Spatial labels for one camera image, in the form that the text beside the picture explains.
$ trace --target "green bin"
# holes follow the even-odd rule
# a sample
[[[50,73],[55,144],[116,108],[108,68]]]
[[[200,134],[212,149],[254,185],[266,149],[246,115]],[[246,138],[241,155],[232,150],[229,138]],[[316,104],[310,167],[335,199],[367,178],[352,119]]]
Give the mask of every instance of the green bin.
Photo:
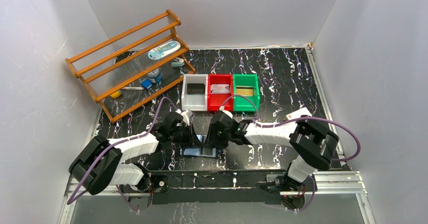
[[[237,86],[250,86],[253,88],[253,96],[247,96],[254,104],[257,110],[260,107],[260,91],[258,88],[257,74],[234,74],[233,75],[233,93],[236,94]],[[234,97],[233,111],[255,111],[254,107],[246,99]]]

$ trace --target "white bin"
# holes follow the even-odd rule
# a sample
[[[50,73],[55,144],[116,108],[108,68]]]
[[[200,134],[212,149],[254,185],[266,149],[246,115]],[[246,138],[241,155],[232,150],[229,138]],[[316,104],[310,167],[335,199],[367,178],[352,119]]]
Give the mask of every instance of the white bin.
[[[205,84],[205,94],[186,94],[187,84]],[[208,74],[185,74],[181,92],[182,110],[208,110]]]

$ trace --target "yellow object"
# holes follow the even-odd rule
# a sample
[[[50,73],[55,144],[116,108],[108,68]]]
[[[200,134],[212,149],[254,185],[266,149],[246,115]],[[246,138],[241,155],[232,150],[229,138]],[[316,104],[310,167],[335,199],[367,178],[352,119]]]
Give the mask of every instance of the yellow object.
[[[120,90],[114,92],[113,94],[110,95],[111,98],[116,99],[117,97],[121,96],[121,92]]]
[[[254,90],[252,87],[249,88],[238,88],[236,87],[236,94],[244,95],[244,96],[253,96]]]

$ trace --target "small bottle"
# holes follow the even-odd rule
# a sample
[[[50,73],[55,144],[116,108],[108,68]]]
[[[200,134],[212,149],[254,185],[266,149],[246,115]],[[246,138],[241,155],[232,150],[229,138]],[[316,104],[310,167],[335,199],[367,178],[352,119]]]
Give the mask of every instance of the small bottle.
[[[155,69],[153,71],[151,71],[150,73],[147,74],[148,79],[153,83],[153,84],[158,84],[162,81],[162,75],[161,75],[161,71],[159,69]]]

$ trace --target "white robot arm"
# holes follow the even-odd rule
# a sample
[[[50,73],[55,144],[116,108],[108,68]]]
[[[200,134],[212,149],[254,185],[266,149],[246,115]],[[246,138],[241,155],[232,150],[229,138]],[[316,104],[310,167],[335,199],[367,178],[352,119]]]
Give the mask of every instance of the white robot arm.
[[[195,145],[226,148],[229,141],[238,145],[272,143],[293,147],[299,156],[288,167],[284,179],[271,184],[282,187],[287,186],[286,182],[292,182],[292,185],[299,186],[308,175],[317,170],[329,169],[339,141],[336,134],[314,120],[297,121],[281,126],[252,120],[237,122],[229,111],[220,110],[211,119],[206,142],[201,143],[190,124],[191,114],[188,110],[172,112],[152,133],[141,138],[138,136],[126,138],[128,141],[107,152],[84,181],[83,186],[92,195],[98,194],[109,185],[131,185],[139,190],[146,190],[150,185],[150,172],[139,164],[124,162],[136,156],[154,153],[159,149],[159,143],[168,140],[181,143],[183,148]],[[311,114],[306,108],[302,108],[288,114],[287,119],[301,116]],[[124,139],[107,140],[102,136],[94,137],[71,164],[69,172],[80,181],[101,151],[110,144]]]

